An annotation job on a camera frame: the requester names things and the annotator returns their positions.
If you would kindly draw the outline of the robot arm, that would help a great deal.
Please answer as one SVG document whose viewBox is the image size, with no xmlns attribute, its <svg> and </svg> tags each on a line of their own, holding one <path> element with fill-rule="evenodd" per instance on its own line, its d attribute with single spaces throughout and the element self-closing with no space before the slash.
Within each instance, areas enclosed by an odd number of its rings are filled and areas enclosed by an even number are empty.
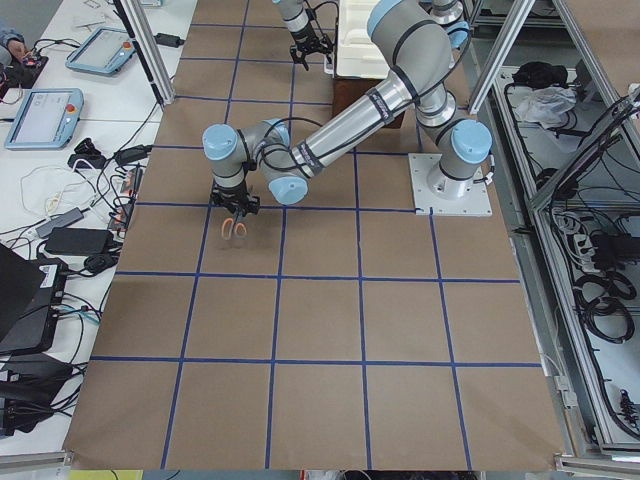
<svg viewBox="0 0 640 480">
<path fill-rule="evenodd" d="M 316 17 L 302 0 L 273 0 L 272 4 L 293 39 L 290 55 L 295 63 L 303 64 L 308 55 L 328 52 L 320 27 L 312 24 Z"/>
<path fill-rule="evenodd" d="M 386 78 L 298 144 L 292 144 L 284 119 L 241 129 L 214 124 L 204 131 L 211 204 L 239 217 L 257 213 L 260 200 L 246 184 L 251 171 L 262 173 L 278 203 L 296 204 L 310 179 L 409 107 L 441 152 L 426 177 L 429 191 L 449 201 L 468 193 L 490 155 L 492 136 L 458 111 L 444 85 L 453 69 L 449 32 L 415 1 L 380 1 L 369 15 L 367 34 L 389 66 Z"/>
</svg>

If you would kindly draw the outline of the person hand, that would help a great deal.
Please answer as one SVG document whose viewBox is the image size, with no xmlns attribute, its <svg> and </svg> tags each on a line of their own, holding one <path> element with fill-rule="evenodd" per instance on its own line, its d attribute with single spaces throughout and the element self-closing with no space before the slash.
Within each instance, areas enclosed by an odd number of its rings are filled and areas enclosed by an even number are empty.
<svg viewBox="0 0 640 480">
<path fill-rule="evenodd" d="M 6 48 L 10 54 L 18 61 L 22 61 L 27 54 L 26 45 L 19 40 L 11 39 L 8 41 Z"/>
</svg>

